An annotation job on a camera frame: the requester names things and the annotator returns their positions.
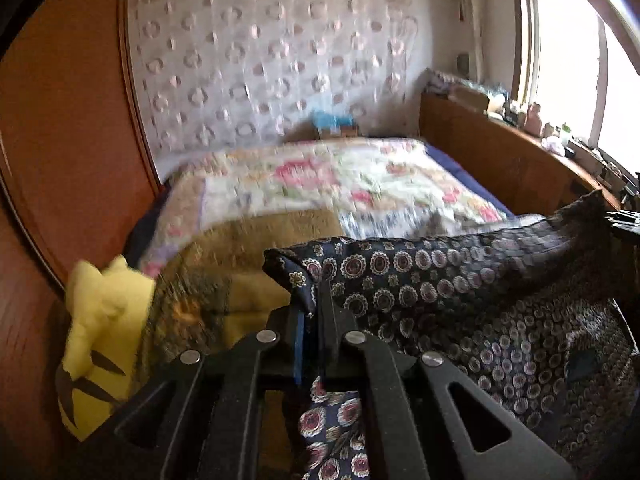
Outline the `navy patterned silk garment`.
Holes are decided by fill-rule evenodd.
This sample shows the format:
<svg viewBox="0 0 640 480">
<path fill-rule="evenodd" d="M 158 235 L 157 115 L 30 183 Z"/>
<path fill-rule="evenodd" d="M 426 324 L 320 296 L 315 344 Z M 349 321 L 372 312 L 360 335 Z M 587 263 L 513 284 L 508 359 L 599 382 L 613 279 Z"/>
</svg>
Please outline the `navy patterned silk garment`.
<svg viewBox="0 0 640 480">
<path fill-rule="evenodd" d="M 639 395 L 611 260 L 593 192 L 518 228 L 269 249 L 264 270 L 307 314 L 328 286 L 360 330 L 395 351 L 442 353 L 587 478 Z"/>
</svg>

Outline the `wooden window cabinet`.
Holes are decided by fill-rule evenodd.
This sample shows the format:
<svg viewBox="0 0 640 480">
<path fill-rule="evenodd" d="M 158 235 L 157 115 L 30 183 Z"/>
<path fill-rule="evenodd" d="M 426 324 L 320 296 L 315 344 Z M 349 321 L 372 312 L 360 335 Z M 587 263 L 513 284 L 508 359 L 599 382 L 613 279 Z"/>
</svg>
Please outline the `wooden window cabinet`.
<svg viewBox="0 0 640 480">
<path fill-rule="evenodd" d="M 421 96 L 420 135 L 458 162 L 514 214 L 552 214 L 594 190 L 609 210 L 620 200 L 576 162 L 526 133 L 431 93 Z"/>
</svg>

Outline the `olive gold folded cloth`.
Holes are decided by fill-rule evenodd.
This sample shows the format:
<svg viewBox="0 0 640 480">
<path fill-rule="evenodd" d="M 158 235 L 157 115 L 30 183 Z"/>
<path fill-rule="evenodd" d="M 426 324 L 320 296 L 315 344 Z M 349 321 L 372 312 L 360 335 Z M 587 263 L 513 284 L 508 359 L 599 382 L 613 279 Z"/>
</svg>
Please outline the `olive gold folded cloth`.
<svg viewBox="0 0 640 480">
<path fill-rule="evenodd" d="M 232 348 L 290 302 L 262 270 L 265 250 L 342 234 L 336 213 L 324 208 L 239 218 L 198 234 L 155 281 L 130 391 L 183 351 L 208 356 Z"/>
</svg>

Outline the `yellow plush toy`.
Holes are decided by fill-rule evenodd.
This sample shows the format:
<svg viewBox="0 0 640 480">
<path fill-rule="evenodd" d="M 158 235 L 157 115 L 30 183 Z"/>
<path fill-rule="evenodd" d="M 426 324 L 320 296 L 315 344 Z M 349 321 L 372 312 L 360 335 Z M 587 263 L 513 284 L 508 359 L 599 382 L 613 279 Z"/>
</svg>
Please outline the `yellow plush toy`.
<svg viewBox="0 0 640 480">
<path fill-rule="evenodd" d="M 55 388 L 62 422 L 77 440 L 89 437 L 129 399 L 154 289 L 154 280 L 122 255 L 102 270 L 80 260 L 70 272 L 70 330 Z"/>
</svg>

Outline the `blue bed sheet edge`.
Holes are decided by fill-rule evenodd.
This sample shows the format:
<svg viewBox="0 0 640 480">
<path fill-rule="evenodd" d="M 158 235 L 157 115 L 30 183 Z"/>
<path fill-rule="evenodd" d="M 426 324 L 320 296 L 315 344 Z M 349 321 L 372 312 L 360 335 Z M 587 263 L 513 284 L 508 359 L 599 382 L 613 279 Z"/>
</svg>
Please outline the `blue bed sheet edge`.
<svg viewBox="0 0 640 480">
<path fill-rule="evenodd" d="M 461 182 L 466 188 L 475 193 L 476 195 L 484 198 L 489 203 L 493 204 L 498 210 L 502 211 L 509 219 L 514 218 L 514 214 L 510 211 L 503 203 L 498 200 L 497 197 L 493 196 L 491 192 L 486 190 L 484 186 L 481 186 L 474 177 L 472 177 L 458 162 L 456 162 L 452 157 L 444 153 L 443 151 L 435 148 L 431 144 L 426 144 L 426 149 L 428 156 L 434 159 L 435 162 L 442 166 L 446 171 L 448 171 L 453 177 L 455 177 L 459 182 Z"/>
</svg>

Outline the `window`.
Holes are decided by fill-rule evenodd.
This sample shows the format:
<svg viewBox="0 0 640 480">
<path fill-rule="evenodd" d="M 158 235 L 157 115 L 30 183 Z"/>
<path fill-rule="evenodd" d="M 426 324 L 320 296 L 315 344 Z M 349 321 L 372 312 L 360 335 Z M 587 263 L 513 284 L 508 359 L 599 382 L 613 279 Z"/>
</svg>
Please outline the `window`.
<svg viewBox="0 0 640 480">
<path fill-rule="evenodd" d="M 588 0 L 516 0 L 522 34 L 520 84 L 540 117 L 576 158 L 639 171 L 639 74 Z"/>
</svg>

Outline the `cardboard box on cabinet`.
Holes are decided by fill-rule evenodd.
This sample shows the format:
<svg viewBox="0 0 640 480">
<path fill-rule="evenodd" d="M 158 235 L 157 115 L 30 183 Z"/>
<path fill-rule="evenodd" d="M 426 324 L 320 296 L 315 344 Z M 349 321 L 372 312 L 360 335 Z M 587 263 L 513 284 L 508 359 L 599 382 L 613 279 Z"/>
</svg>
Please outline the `cardboard box on cabinet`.
<svg viewBox="0 0 640 480">
<path fill-rule="evenodd" d="M 485 93 L 463 84 L 455 84 L 449 89 L 448 100 L 480 114 L 486 114 L 490 104 Z"/>
</svg>

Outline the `floral pink quilt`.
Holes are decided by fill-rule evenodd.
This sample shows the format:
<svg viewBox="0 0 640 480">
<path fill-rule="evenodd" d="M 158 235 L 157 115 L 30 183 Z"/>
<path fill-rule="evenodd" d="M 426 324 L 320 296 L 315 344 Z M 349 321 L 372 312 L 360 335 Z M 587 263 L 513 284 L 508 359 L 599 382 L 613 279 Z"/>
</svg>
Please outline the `floral pink quilt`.
<svg viewBox="0 0 640 480">
<path fill-rule="evenodd" d="M 309 209 L 336 213 L 351 238 L 454 234 L 512 214 L 410 138 L 347 138 L 213 152 L 168 179 L 139 269 L 152 278 L 216 224 Z"/>
</svg>

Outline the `wooden wardrobe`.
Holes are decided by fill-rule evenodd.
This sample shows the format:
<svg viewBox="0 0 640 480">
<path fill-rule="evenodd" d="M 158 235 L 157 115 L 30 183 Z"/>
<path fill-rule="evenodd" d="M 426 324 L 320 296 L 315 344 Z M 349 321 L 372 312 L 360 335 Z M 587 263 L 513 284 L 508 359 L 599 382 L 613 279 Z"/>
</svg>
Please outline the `wooden wardrobe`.
<svg viewBox="0 0 640 480">
<path fill-rule="evenodd" d="M 54 388 L 74 263 L 108 263 L 160 185 L 134 109 L 127 0 L 1 0 L 1 474 L 70 450 Z"/>
</svg>

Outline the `blue tissue box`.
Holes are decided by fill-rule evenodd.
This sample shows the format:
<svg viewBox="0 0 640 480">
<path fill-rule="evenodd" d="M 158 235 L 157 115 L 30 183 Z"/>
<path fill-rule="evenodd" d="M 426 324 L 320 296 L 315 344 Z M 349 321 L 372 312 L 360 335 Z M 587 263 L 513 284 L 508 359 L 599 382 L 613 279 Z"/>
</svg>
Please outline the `blue tissue box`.
<svg viewBox="0 0 640 480">
<path fill-rule="evenodd" d="M 321 140 L 358 136 L 359 128 L 352 116 L 333 115 L 315 110 L 310 118 Z"/>
</svg>

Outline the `circle patterned sheer curtain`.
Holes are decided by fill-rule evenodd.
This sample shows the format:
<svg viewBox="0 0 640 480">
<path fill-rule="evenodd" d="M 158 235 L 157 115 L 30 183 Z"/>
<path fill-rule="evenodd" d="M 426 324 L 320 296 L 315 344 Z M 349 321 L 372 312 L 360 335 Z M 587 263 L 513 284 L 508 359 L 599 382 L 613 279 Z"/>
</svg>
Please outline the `circle patterned sheer curtain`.
<svg viewBox="0 0 640 480">
<path fill-rule="evenodd" d="M 151 152 L 278 143 L 316 113 L 404 131 L 418 27 L 411 0 L 129 0 Z"/>
</svg>

